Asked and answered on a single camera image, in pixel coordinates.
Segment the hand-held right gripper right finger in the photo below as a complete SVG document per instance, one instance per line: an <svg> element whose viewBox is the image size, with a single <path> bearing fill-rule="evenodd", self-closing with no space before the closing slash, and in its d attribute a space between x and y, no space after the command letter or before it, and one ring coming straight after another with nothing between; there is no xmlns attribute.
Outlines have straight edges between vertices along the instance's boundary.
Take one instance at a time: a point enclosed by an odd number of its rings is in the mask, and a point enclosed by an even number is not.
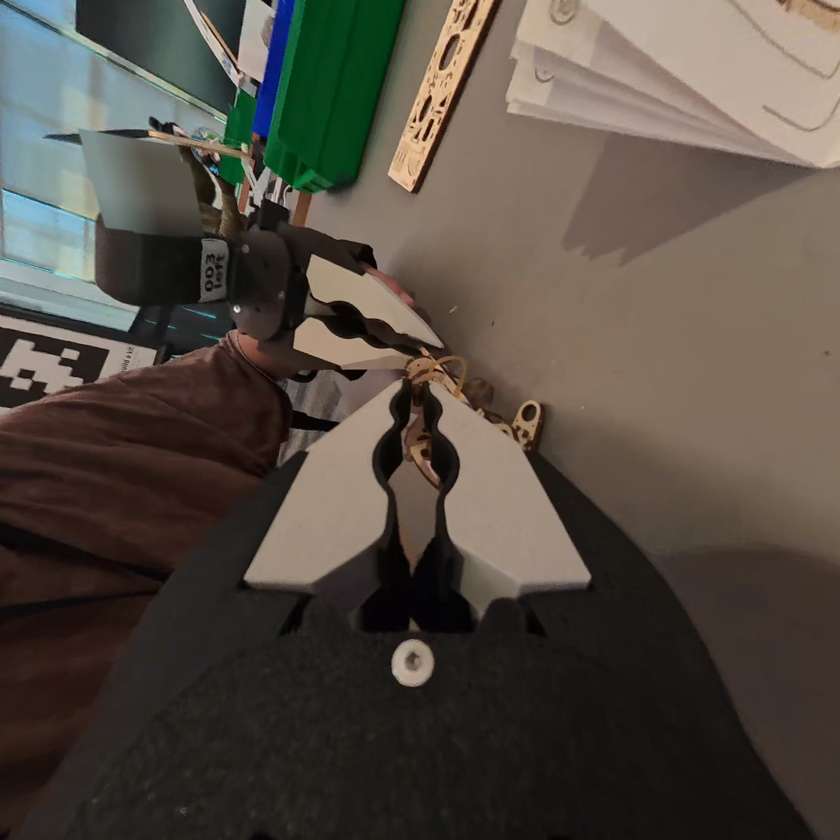
<svg viewBox="0 0 840 840"><path fill-rule="evenodd" d="M440 488L415 591L481 617L497 599L589 588L592 574L518 444L435 382L423 385L423 414Z"/></svg>

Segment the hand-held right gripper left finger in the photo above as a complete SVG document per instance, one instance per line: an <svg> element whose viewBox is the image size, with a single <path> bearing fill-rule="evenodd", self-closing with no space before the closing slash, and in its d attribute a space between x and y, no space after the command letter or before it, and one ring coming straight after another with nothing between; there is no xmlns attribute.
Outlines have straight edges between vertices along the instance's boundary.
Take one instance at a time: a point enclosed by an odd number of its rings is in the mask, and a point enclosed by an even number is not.
<svg viewBox="0 0 840 840"><path fill-rule="evenodd" d="M303 455L245 573L256 591L317 596L372 632L410 627L410 566L391 478L403 463L408 380L388 385Z"/></svg>

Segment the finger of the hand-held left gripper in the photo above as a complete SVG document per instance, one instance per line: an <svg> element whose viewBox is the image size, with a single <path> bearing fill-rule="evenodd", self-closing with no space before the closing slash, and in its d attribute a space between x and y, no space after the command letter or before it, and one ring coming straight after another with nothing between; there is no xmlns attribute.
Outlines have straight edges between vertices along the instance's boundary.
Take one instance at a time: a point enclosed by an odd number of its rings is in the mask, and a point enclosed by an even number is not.
<svg viewBox="0 0 840 840"><path fill-rule="evenodd" d="M424 350L383 323L349 315L309 316L291 331L291 346L343 371L402 371Z"/></svg>
<svg viewBox="0 0 840 840"><path fill-rule="evenodd" d="M426 347L444 346L426 321L378 276L368 272L358 274L313 255L307 279L311 297L323 305L351 307L363 319L383 322L396 334Z"/></svg>

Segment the wooden model assembly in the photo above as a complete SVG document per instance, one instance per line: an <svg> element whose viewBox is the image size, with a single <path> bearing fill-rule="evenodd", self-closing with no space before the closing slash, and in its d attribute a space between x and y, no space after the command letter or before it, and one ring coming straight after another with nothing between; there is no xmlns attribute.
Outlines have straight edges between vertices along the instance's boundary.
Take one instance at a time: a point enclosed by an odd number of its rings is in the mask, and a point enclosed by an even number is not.
<svg viewBox="0 0 840 840"><path fill-rule="evenodd" d="M432 436L427 431L422 407L421 387L437 383L456 400L470 407L480 417L498 428L513 440L526 454L539 450L547 410L540 402L529 400L520 405L516 416L509 423L491 410L495 390L493 385L479 377L469 379L466 359L447 355L435 358L427 350L409 360L404 368L405 378L412 384L412 412L402 435L403 456L413 464L425 480L436 490L441 480L433 469Z"/></svg>

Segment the person's left forearm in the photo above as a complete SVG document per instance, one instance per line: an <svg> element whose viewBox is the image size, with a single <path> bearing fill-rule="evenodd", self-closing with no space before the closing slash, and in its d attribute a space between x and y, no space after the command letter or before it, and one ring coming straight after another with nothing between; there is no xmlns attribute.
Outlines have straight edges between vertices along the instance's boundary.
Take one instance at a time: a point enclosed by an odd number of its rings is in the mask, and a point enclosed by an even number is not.
<svg viewBox="0 0 840 840"><path fill-rule="evenodd" d="M273 470L294 374L233 331L2 417L2 838L162 585Z"/></svg>

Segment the laser-cut wooden parts sheet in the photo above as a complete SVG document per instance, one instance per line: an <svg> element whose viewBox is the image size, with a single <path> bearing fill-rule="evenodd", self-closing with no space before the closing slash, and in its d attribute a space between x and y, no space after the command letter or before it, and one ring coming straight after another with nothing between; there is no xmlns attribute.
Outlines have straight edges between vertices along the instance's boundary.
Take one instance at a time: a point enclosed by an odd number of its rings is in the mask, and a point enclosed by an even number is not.
<svg viewBox="0 0 840 840"><path fill-rule="evenodd" d="M449 5L388 168L391 180L408 193L418 193L424 183L499 5L499 1Z"/></svg>

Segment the person's left hand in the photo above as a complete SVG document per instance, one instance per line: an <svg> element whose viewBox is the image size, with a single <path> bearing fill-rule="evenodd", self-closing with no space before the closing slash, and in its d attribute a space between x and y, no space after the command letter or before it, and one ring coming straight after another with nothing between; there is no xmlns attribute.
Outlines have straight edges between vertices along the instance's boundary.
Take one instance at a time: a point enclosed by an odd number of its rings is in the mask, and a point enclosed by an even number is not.
<svg viewBox="0 0 840 840"><path fill-rule="evenodd" d="M372 266L367 266L366 270L390 288L409 308L415 308L415 297L412 291L406 290L395 278Z"/></svg>

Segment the small green plastic bin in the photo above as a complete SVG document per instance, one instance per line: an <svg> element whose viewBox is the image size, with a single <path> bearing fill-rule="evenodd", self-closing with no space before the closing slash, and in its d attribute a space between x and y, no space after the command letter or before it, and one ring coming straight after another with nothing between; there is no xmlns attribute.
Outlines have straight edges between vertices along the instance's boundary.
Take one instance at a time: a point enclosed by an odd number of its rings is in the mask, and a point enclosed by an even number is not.
<svg viewBox="0 0 840 840"><path fill-rule="evenodd" d="M256 96L244 89L237 90L234 106L227 116L224 132L224 144L235 151L242 151L243 146L250 149L253 143L254 123L256 118ZM233 187L241 185L245 179L242 161L234 156L223 155L218 165L219 177Z"/></svg>

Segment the blue plastic bin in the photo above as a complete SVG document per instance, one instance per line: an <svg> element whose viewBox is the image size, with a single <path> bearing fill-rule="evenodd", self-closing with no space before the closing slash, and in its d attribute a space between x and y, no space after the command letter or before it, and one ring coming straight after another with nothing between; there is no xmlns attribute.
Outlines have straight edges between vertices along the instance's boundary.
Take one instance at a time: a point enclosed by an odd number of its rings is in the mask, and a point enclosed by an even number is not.
<svg viewBox="0 0 840 840"><path fill-rule="evenodd" d="M270 133L295 3L295 1L277 3L270 32L264 80L259 85L253 122L253 133L264 139L268 139Z"/></svg>

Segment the large green plastic bin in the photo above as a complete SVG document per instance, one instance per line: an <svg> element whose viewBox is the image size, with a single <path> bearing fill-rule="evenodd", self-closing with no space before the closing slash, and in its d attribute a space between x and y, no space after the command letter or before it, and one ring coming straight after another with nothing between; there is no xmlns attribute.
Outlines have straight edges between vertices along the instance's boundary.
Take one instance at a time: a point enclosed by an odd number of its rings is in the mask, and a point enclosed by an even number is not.
<svg viewBox="0 0 840 840"><path fill-rule="evenodd" d="M357 178L404 5L295 2L264 156L293 190Z"/></svg>

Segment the black monitor screen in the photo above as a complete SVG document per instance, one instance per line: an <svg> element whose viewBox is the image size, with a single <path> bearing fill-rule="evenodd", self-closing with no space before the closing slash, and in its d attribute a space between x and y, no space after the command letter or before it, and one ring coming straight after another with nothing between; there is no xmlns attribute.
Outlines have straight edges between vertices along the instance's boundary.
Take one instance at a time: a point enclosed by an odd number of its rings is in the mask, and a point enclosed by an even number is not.
<svg viewBox="0 0 840 840"><path fill-rule="evenodd" d="M183 1L77 1L77 32L222 113L235 84Z"/></svg>

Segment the white instruction booklet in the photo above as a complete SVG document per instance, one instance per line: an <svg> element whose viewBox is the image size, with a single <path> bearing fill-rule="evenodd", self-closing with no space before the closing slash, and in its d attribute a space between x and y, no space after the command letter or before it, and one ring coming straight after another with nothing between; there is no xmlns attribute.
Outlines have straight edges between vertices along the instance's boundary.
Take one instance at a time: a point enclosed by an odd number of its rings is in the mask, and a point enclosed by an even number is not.
<svg viewBox="0 0 840 840"><path fill-rule="evenodd" d="M509 113L816 170L839 163L839 2L526 2Z"/></svg>

